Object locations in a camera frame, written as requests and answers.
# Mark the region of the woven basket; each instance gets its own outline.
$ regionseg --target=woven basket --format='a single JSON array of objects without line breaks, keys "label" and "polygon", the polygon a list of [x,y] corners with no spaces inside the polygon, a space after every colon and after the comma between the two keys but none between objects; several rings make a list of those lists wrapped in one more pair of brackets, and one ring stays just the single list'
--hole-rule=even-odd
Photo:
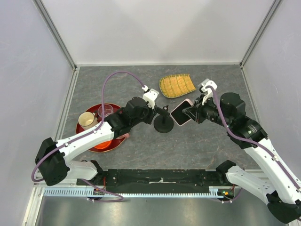
[{"label": "woven basket", "polygon": [[161,78],[159,86],[167,98],[180,97],[196,90],[189,74],[173,74]]}]

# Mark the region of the clear glass cup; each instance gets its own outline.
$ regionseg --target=clear glass cup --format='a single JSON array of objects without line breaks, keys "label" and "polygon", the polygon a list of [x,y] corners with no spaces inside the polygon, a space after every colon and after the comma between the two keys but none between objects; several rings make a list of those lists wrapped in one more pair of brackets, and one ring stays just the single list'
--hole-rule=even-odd
[{"label": "clear glass cup", "polygon": [[[114,110],[110,104],[104,104],[104,117],[107,117],[109,114],[113,114]],[[97,110],[97,117],[99,120],[102,119],[103,107],[102,105]]]}]

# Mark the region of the cup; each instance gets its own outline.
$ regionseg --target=cup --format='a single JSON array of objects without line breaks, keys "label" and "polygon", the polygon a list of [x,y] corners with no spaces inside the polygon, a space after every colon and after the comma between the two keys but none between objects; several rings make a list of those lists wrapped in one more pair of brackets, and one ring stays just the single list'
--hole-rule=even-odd
[{"label": "cup", "polygon": [[98,124],[97,118],[91,112],[85,112],[79,116],[79,125],[84,129],[87,130],[96,126]]},{"label": "cup", "polygon": [[[104,117],[107,117],[109,114],[113,114],[113,106],[110,104],[104,104]],[[97,118],[98,120],[102,119],[102,113],[103,113],[103,106],[101,105],[99,109],[97,110]]]}]

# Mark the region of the white panel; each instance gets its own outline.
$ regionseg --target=white panel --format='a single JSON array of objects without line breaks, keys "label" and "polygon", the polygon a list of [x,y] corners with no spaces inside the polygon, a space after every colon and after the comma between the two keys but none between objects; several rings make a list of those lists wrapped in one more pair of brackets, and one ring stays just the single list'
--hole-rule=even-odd
[{"label": "white panel", "polygon": [[31,171],[55,134],[72,70],[31,0],[0,7],[0,219],[21,225]]},{"label": "white panel", "polygon": [[259,117],[274,147],[301,177],[301,1],[285,0],[246,63]]},{"label": "white panel", "polygon": [[77,64],[239,62],[273,0],[43,0]]}]

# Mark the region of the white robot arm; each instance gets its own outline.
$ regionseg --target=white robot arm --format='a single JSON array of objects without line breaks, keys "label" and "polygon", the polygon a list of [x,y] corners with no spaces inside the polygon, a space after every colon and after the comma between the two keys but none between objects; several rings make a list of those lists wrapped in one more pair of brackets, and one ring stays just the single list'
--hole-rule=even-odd
[{"label": "white robot arm", "polygon": [[301,216],[301,182],[276,152],[261,125],[246,116],[244,101],[235,93],[225,93],[219,101],[215,92],[217,86],[209,79],[199,87],[201,96],[182,112],[197,123],[207,119],[224,126],[230,139],[256,161],[270,183],[248,174],[231,161],[222,163],[216,171],[224,181],[261,199],[281,222],[298,219]]},{"label": "white robot arm", "polygon": [[147,87],[144,87],[143,90],[145,93],[142,98],[134,97],[128,101],[126,107],[122,107],[107,116],[101,127],[98,123],[79,134],[56,142],[51,138],[45,139],[35,162],[37,164],[36,168],[40,170],[46,184],[52,186],[65,178],[86,180],[94,178],[100,168],[98,163],[96,161],[72,161],[74,157],[97,144],[128,133],[133,126],[140,122],[151,124],[157,113],[163,116],[169,115],[168,109],[161,109],[156,106],[155,100],[158,97],[156,90]]}]

